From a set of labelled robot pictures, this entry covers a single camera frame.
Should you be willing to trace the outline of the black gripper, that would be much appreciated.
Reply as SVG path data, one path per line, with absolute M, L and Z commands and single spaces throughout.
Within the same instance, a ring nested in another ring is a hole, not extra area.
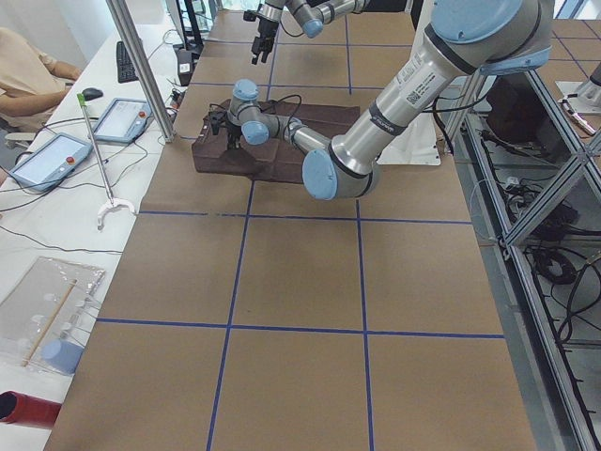
M 254 39 L 254 47 L 252 48 L 252 64 L 256 65 L 260 56 L 260 62 L 266 63 L 272 52 L 272 48 L 275 42 L 275 37 L 279 28 L 277 21 L 272 21 L 260 17 L 258 19 L 258 33 L 259 35 Z
M 240 138 L 242 136 L 241 127 L 233 123 L 226 124 L 227 129 L 227 149 L 241 149 Z

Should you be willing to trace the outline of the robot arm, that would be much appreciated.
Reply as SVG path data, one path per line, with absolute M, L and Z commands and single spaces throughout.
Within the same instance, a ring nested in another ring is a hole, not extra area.
M 324 26 L 350 13 L 361 13 L 370 4 L 367 0 L 325 1 L 311 6 L 308 1 L 263 1 L 257 10 L 246 10 L 245 22 L 258 21 L 258 35 L 254 38 L 252 64 L 266 63 L 273 50 L 276 35 L 286 9 L 309 39 L 318 36 Z
M 235 83 L 227 118 L 250 145 L 280 138 L 304 151 L 301 178 L 312 197 L 360 197 L 375 188 L 385 147 L 455 78 L 543 66 L 552 21 L 550 1 L 436 1 L 415 54 L 346 133 L 327 138 L 294 117 L 262 112 L 248 79 Z

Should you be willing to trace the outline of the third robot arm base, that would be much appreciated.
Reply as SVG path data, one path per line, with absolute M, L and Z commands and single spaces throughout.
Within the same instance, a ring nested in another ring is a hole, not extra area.
M 600 65 L 583 82 L 557 81 L 562 96 L 558 104 L 568 118 L 587 136 L 597 132 L 585 116 L 600 115 Z

